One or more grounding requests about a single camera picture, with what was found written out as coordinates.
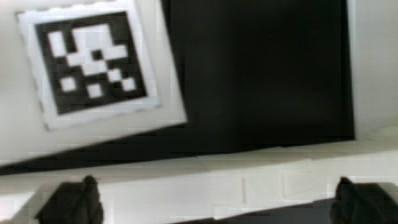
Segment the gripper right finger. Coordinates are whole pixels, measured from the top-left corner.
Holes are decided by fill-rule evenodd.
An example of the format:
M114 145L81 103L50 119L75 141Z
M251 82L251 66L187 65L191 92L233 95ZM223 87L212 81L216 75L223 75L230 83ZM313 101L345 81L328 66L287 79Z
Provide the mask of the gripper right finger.
M344 177L331 208L333 224L398 224L398 186Z

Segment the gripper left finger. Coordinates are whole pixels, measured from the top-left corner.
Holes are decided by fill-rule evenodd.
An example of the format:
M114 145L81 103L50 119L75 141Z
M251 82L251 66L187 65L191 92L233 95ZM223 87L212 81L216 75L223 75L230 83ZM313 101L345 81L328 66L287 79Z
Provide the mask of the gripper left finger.
M98 181L88 176L61 184L36 219L40 224L104 224L104 216Z

